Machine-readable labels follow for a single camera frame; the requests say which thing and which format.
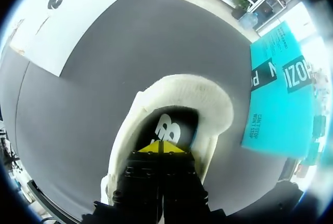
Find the screw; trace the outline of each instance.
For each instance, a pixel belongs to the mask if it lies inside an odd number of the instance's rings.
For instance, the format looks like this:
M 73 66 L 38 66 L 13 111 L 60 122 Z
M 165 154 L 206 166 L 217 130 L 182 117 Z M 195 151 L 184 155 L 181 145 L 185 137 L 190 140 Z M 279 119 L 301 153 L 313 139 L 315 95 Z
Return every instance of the screw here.
M 125 171 L 126 174 L 131 174 L 133 172 L 134 172 L 134 168 L 127 168 Z
M 115 196 L 115 197 L 120 197 L 121 195 L 122 195 L 122 193 L 120 190 L 115 190 L 113 193 L 113 196 Z

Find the teal cardboard box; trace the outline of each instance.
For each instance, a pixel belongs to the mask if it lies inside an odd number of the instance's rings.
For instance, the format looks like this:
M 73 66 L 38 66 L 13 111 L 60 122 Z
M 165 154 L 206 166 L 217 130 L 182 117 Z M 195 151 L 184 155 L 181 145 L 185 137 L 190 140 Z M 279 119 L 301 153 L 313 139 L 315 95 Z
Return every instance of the teal cardboard box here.
M 294 35 L 283 22 L 250 48 L 251 100 L 242 146 L 295 159 L 306 157 L 314 93 Z

